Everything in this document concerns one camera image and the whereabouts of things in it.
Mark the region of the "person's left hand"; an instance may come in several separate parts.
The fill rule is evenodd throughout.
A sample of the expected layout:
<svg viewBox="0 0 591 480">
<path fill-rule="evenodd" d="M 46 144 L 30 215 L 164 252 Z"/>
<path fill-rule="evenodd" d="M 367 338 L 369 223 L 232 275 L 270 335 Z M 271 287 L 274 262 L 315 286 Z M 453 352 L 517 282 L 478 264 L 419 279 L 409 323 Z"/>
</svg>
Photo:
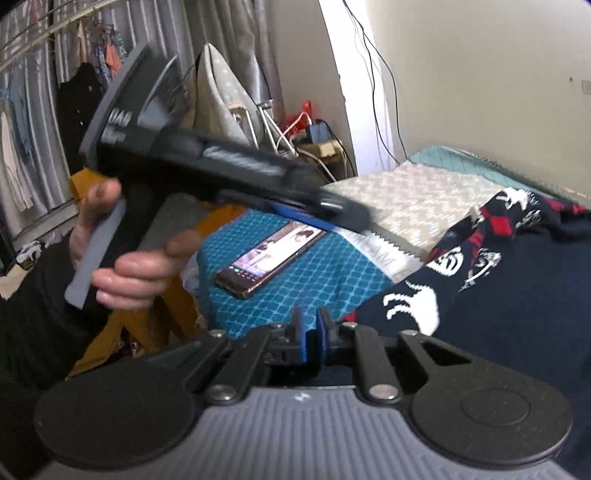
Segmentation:
<svg viewBox="0 0 591 480">
<path fill-rule="evenodd" d="M 66 302 L 87 309 L 92 301 L 111 310 L 141 310 L 165 292 L 200 246 L 197 224 L 206 209 L 193 197 L 173 194 L 140 228 L 139 239 L 115 239 L 132 221 L 120 183 L 92 186 L 70 236 L 75 274 Z"/>
</svg>

